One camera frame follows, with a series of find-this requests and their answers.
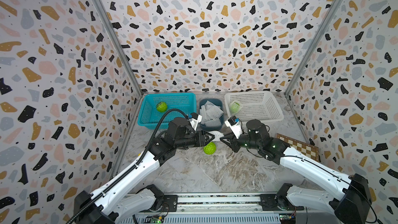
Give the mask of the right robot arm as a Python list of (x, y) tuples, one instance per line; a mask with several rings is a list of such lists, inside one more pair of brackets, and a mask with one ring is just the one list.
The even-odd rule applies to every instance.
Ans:
[(270, 136), (268, 127), (257, 119), (246, 123), (244, 132), (240, 121), (226, 121), (230, 133), (216, 132), (216, 138), (234, 152), (241, 148), (257, 151), (277, 165), (291, 169), (309, 179), (320, 190), (305, 189), (285, 183), (276, 194), (280, 209), (289, 205), (317, 209), (334, 215), (343, 224), (366, 224), (373, 210), (368, 180), (359, 174), (347, 175), (309, 158), (285, 141)]

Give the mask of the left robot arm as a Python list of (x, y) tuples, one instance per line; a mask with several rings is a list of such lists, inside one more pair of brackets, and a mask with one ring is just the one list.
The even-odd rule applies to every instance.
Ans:
[(141, 155), (127, 168), (92, 193), (82, 191), (74, 202), (74, 214), (69, 224), (116, 224), (144, 210), (157, 210), (163, 201), (163, 192), (156, 186), (147, 186), (138, 193), (128, 193), (153, 171), (175, 156), (179, 149), (205, 147), (215, 135), (196, 130), (198, 122), (177, 117), (167, 130), (154, 130)]

